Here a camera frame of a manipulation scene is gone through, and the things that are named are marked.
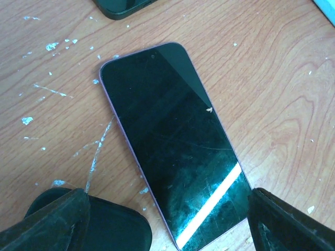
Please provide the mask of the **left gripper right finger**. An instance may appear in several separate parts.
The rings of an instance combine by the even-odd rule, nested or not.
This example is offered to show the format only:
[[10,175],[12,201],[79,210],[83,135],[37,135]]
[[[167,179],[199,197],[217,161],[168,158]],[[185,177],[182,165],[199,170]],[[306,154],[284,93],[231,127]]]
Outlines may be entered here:
[[248,203],[256,250],[334,250],[334,230],[264,188],[254,188]]

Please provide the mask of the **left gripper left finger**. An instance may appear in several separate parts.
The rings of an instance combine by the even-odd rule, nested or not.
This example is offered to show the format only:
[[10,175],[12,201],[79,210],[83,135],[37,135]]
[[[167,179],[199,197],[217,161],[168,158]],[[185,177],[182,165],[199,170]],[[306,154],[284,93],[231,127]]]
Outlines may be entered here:
[[81,250],[90,202],[74,189],[1,232],[1,250]]

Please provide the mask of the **black phone case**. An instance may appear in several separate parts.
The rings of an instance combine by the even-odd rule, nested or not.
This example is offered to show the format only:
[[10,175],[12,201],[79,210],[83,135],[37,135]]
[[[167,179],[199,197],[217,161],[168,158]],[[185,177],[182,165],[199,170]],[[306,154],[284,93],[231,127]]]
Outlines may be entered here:
[[82,250],[150,250],[152,231],[139,212],[89,196],[90,221]]

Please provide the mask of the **black smartphone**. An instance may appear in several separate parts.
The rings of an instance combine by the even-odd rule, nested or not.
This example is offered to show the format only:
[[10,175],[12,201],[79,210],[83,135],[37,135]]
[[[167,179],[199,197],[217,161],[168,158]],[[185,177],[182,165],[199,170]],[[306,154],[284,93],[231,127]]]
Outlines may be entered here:
[[109,19],[122,20],[156,0],[93,0],[98,9]]
[[110,60],[100,79],[178,250],[202,250],[246,218],[251,187],[182,45]]

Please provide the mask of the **light blue phone case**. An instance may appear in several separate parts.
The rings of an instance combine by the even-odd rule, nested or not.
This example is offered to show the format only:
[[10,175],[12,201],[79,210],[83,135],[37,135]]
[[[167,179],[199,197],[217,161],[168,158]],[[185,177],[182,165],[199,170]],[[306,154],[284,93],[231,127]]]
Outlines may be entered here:
[[335,0],[313,0],[322,13],[335,26]]

